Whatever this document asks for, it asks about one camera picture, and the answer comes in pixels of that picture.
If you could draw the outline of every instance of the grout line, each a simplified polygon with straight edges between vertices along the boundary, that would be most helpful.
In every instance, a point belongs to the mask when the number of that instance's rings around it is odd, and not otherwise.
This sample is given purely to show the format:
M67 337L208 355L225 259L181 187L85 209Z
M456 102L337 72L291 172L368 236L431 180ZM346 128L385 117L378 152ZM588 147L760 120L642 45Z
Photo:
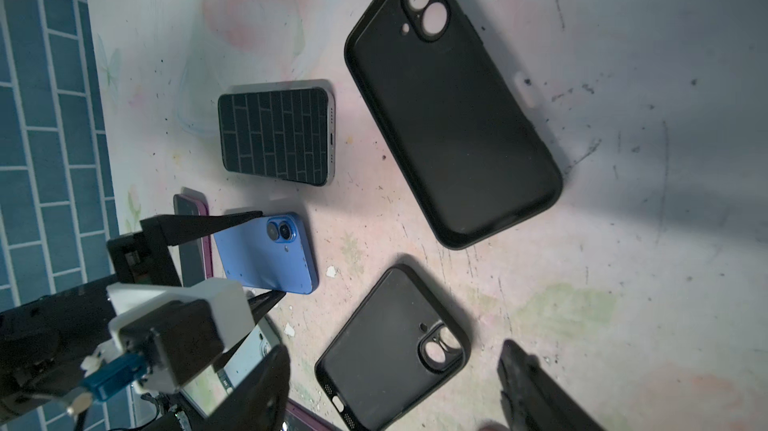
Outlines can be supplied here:
M21 249L23 247L37 246L42 244L42 241L29 241L27 243L9 244L8 249Z
M72 274L75 271L80 271L80 268L79 267L73 267L71 270L59 271L57 273L53 273L53 275L54 275L54 277L59 277L59 276L64 276L65 274Z
M2 219L2 209L0 209L0 245L5 257L5 273L8 276L8 285L11 287L11 296L13 305L21 306L22 303L18 297L18 287L16 286L16 273L13 270L13 261L11 261L11 250L8 249L8 237L5 235L5 222Z
M56 416L56 417L52 417L52 418L50 418L48 421L46 421L46 422L45 422L45 424L46 424L46 425L49 425L49 424L51 424L53 421L58 421L59 419L61 419L61 418L65 417L65 416L67 416L67 414L66 414L66 413L62 413L62 414L60 414L60 415L58 415L58 416Z
M45 8L44 8L43 0L38 0L38 11L40 13L40 24L43 26L43 29L47 29L48 19L45 17ZM78 213L75 210L74 188L72 187L72 174L70 173L70 170L68 168L69 157L67 155L66 141L64 140L62 108L58 102L58 96L56 95L56 91L55 91L56 88L58 88L58 86L56 85L56 73L53 70L53 54L51 52L51 42L48 39L47 34L43 34L43 44L45 47L45 59L48 61L48 80L50 81L50 85L51 85L51 99L53 100L53 110L56 115L56 127L58 128L58 141L62 151L62 161L64 163L64 178L67 181L67 193L69 194L69 201L70 201L69 208L70 208L70 213L72 214L72 225L74 225L75 231L80 231ZM51 287L51 294L55 294L56 284L53 281L51 254L48 253L48 239L45 236L45 228L43 227L43 224L42 224L42 213L40 211L40 200L38 199L37 181L34 181L33 191L34 191L34 198L35 198L35 202L34 202L35 208L37 213L40 216L38 218L38 227L41 229L40 241L43 241L43 255L45 257L45 272L48 274L48 285ZM83 255L83 247L80 244L79 239L76 239L74 241L75 241L75 247L77 248L77 251L78 251L78 259L80 260L80 266L83 268L83 282L86 282L88 281L88 279L85 276L85 270L84 270L85 257Z
M42 10L42 3L41 0L38 0L38 10L42 14L42 17L44 19L45 13ZM0 26L2 26L2 34L3 39L5 41L5 56L8 60L8 70L11 74L11 82L13 85L13 97L14 102L16 104L16 116L18 118L18 125L22 132L22 146L24 148L24 158L27 161L27 176L29 177L29 186L32 189L32 203L34 204L34 218L37 221L38 225L38 235L40 236L40 241L42 242L42 250L43 250L43 261L45 263L45 274L48 276L48 288L51 294L56 293L56 287L53 282L53 274L52 274L52 266L51 266L51 253L48 252L48 240L45 235L45 225L43 223L43 213L42 208L40 207L40 194L38 193L38 180L37 177L34 175L34 163L32 162L32 151L29 146L29 133L27 132L27 120L24 117L24 103L22 103L22 94L21 91L18 88L18 76L16 75L16 61L15 57L13 55L13 47L11 46L11 35L8 31L8 16L5 13L5 0L0 0ZM46 49L46 55L48 57L48 72L51 73L53 71L53 64L51 64L51 50L50 48ZM18 295L18 288L15 285L15 278L14 278L14 285L15 294L14 294L14 302L16 306L19 306L21 302L19 301L20 297Z
M90 237L90 236L96 236L97 234L106 234L104 230L100 231L89 231L88 233L80 233L78 234L80 237Z
M80 92L79 90L57 89L56 92L59 94L66 94L68 96L80 96L81 98L85 97L85 93Z
M109 219L107 217L107 204L104 201L104 177L101 175L101 159L108 159L108 156L101 156L99 154L99 148L98 148L98 138L97 135L99 134L96 132L96 121L94 119L94 107L93 107L93 96L91 96L91 81L89 80L88 76L88 60L85 58L85 43L83 38L83 26L82 22L80 20L80 6L77 5L79 0L72 0L72 6L74 8L74 28L78 32L78 48L80 50L80 68L83 73L83 86L85 88L85 102L88 105L88 123L91 125L91 140L93 141L91 144L94 148L94 157L96 159L96 181L98 182L98 196L99 196L99 204L101 205L101 222L102 227L104 228L104 240L109 241L110 235L109 235ZM114 264L112 263L112 260L109 260L109 272L110 274L114 274ZM88 282L88 277L85 274L85 269L83 269L83 282Z
M48 427L45 426L45 414L43 413L43 407L38 406L38 419L40 421L40 429L48 430Z
M69 201L55 201L53 203L40 203L40 207L64 206L65 204L69 204Z
M47 126L24 126L24 130L43 130L51 133L58 133L58 128L49 128Z
M96 423L91 424L91 426L85 428L84 431L89 431L90 429L93 429L96 426L100 426L103 422L104 422L104 419L102 418L99 421L97 421Z
M107 402L104 401L101 406L101 414L104 415L104 429L112 430L112 426L109 425L109 408L107 407Z
M52 34L54 36L61 36L63 38L70 38L74 40L78 39L78 37L74 34L70 34L68 32L56 31L55 29L46 29L45 32Z

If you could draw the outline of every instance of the phone case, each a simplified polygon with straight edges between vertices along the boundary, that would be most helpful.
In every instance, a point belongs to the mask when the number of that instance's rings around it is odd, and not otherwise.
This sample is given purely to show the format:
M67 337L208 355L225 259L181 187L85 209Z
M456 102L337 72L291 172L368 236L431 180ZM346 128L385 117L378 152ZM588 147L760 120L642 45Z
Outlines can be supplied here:
M184 194L174 195L174 213L181 215L207 216L208 207L194 197ZM214 262L210 253L210 236L179 245L179 261L181 266L181 282L186 287L214 277Z
M322 88L219 98L221 157L236 173L322 186L329 180L329 95Z
M435 36L406 1L373 0L344 58L433 232L462 249L552 206L562 176L456 0L429 0L448 11Z
M446 350L439 368L423 349L444 326L458 347ZM426 284L410 267L396 264L322 354L315 377L332 402L340 399L339 415L350 429L384 429L455 376L470 347L464 330Z
M292 238L277 241L267 234L269 223L287 223ZM214 234L226 277L244 286L309 294L317 288L317 271L297 214L279 214L247 221Z

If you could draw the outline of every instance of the blue connector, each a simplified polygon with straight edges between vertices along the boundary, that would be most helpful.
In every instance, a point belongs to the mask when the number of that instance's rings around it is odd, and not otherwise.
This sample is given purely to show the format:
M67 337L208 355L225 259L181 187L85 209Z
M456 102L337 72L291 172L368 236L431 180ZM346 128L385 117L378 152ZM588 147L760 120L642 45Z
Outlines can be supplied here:
M148 372L146 359L140 354L125 353L84 378L80 386L86 388L95 401L103 403L133 381Z

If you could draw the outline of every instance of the camera lens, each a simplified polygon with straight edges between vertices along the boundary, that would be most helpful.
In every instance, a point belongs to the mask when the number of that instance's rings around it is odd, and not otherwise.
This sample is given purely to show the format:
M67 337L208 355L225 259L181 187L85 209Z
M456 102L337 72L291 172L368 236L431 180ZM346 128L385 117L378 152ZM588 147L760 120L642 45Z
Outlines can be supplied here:
M292 234L293 233L291 232L288 223L280 223L280 237L282 237L284 240L289 240Z
M274 223L267 223L266 235L269 236L272 241L277 241L277 238L280 237L280 234L277 232L277 225Z

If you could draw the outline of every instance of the phone frame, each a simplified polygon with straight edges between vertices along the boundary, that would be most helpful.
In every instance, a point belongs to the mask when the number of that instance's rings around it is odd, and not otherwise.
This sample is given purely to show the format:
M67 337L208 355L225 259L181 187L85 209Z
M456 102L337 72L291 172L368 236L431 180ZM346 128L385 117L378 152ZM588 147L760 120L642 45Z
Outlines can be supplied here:
M270 91L282 91L282 90L297 90L297 89L309 89L320 88L326 92L328 97L328 135L326 136L326 142L328 143L328 175L326 176L326 182L324 184L311 184L304 181L288 180L291 183L308 184L309 186L328 186L333 181L333 177L336 174L336 165L334 164L334 155L336 154L335 142L338 139L334 139L336 133L336 100L333 98L333 87L328 80L325 79L310 79L310 80L285 80L283 82L270 82L262 84L242 84L237 86L230 86L223 94L245 94L245 93L259 93ZM270 179L286 180L282 177L262 176L260 174L249 174L249 176L269 177Z
M202 200L199 200L192 196L187 196L186 194L174 194L174 214L179 214L179 207L178 207L179 199L183 199L188 201L191 204L194 204L195 209L197 209L198 216L208 215L208 206L206 206L206 204ZM196 241L198 241L197 246L200 249L200 253L203 254L202 260L203 260L204 279L214 277L214 259L211 255L210 236L201 237L199 240L196 240Z

